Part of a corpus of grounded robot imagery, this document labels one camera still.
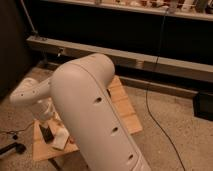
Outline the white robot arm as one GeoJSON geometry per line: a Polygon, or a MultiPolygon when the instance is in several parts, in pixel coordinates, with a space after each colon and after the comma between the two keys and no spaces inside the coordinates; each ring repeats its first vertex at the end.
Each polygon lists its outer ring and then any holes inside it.
{"type": "Polygon", "coordinates": [[[23,80],[10,101],[51,99],[91,171],[151,171],[107,92],[114,75],[111,59],[94,53],[60,65],[42,82],[23,80]]]}

